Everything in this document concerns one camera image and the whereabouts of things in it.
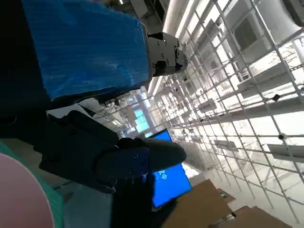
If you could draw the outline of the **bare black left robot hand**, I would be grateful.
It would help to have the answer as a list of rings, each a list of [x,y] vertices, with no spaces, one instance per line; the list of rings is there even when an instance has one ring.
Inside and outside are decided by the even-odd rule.
[[[119,138],[84,113],[50,110],[106,102],[188,65],[179,40],[87,0],[0,3],[0,136],[41,154],[39,168],[114,197],[113,228],[160,228],[176,206],[154,211],[157,171],[186,159],[174,142]]]

